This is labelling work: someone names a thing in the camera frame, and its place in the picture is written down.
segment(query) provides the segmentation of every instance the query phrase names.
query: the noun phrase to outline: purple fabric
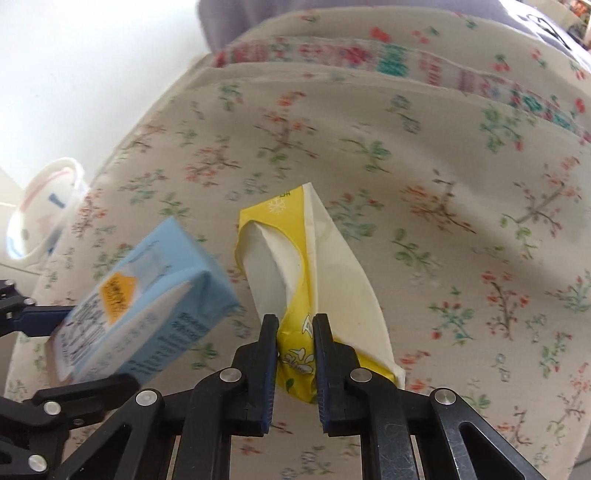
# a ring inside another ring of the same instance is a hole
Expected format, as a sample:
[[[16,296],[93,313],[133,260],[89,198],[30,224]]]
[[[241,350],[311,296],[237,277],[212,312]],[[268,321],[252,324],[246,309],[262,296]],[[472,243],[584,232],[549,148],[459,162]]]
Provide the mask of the purple fabric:
[[[199,15],[205,36],[213,51],[238,38],[267,18],[310,8],[358,7],[371,5],[408,5],[433,7],[474,17],[489,18],[532,33],[512,17],[504,4],[507,0],[201,0]]]

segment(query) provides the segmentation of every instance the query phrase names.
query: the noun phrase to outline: orange label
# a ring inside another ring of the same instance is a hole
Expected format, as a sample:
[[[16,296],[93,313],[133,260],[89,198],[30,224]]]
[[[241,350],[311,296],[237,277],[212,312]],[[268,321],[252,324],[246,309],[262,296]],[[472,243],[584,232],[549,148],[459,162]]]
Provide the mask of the orange label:
[[[108,324],[113,325],[130,307],[134,297],[136,279],[114,273],[100,288],[100,296],[109,316]]]

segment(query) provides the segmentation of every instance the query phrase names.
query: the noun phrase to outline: tissue package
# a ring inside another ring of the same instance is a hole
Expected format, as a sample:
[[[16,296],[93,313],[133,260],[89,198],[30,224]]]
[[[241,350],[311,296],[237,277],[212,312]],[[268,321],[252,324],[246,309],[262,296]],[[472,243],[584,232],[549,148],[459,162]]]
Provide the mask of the tissue package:
[[[317,313],[328,314],[335,339],[355,349],[362,367],[404,388],[374,290],[310,183],[241,212],[236,262],[260,318],[281,319],[277,383],[290,395],[316,397]]]

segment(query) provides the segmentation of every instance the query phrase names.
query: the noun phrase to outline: yellow tissue pack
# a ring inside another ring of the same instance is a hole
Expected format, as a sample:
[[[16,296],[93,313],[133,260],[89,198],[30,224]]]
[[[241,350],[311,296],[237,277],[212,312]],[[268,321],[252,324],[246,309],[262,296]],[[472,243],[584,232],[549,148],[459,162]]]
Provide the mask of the yellow tissue pack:
[[[328,314],[335,339],[355,348],[359,363],[404,388],[373,288],[310,183],[244,209],[236,262],[262,318],[281,319],[277,383],[314,401],[312,318]]]

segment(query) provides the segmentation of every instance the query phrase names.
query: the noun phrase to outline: blue carton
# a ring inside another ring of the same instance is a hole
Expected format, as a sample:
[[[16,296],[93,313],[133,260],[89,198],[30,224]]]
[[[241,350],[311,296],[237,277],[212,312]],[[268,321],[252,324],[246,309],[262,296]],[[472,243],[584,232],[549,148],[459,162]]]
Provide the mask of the blue carton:
[[[53,332],[51,383],[126,373],[145,384],[238,305],[227,275],[169,217]]]

